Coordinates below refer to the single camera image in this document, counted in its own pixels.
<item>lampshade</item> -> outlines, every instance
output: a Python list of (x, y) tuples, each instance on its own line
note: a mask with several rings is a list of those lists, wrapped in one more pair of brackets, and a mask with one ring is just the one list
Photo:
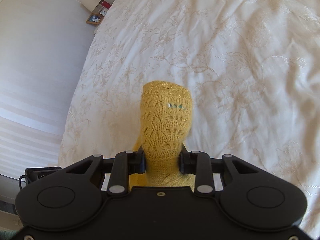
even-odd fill
[(81, 0), (81, 3), (86, 6), (89, 11), (93, 11), (101, 0)]

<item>white wall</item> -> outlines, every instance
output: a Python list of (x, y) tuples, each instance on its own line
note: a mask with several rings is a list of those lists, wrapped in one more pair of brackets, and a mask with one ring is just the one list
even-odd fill
[(78, 1), (0, 2), (0, 174), (57, 163), (95, 29)]

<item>metal bolt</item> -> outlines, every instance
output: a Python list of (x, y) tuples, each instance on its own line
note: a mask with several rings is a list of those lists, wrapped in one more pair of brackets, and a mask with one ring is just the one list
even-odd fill
[(34, 240), (32, 236), (25, 236), (23, 240)]
[(208, 194), (213, 191), (213, 187), (209, 185), (200, 185), (199, 187), (197, 187), (197, 191), (199, 191), (200, 193)]
[(115, 194), (119, 194), (119, 193), (122, 193), (124, 192), (124, 187), (121, 186), (121, 185), (114, 185), (114, 186), (111, 186), (109, 188), (110, 192), (112, 193), (115, 193)]
[(157, 196), (158, 196), (158, 197), (164, 197), (164, 196), (165, 196), (165, 193), (164, 193), (164, 192), (158, 192), (158, 193), (157, 193)]

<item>bed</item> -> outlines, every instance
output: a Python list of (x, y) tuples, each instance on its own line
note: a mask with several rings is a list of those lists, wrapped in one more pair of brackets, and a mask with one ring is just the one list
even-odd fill
[(236, 155), (303, 190), (320, 233), (320, 0), (116, 0), (69, 109), (59, 163), (131, 149), (142, 86), (187, 87), (190, 150)]

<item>sock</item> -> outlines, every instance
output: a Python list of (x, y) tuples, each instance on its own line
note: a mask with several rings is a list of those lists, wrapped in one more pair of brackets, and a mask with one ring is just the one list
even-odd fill
[(181, 146), (192, 121), (190, 92), (182, 86), (153, 81), (143, 86), (140, 103), (140, 145), (145, 152), (145, 174), (130, 176), (130, 186), (194, 188), (195, 176), (179, 171)]

